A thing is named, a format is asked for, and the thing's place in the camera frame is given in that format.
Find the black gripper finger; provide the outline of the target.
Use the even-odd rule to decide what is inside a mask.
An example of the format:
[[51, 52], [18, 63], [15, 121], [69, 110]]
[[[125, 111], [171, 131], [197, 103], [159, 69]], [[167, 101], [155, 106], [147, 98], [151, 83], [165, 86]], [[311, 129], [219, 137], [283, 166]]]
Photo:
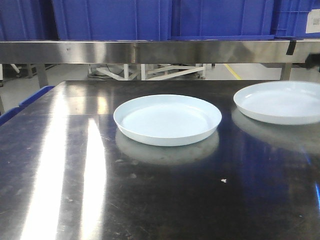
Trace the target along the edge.
[[320, 53], [311, 53], [307, 56], [304, 62], [306, 69], [312, 69], [320, 66]]

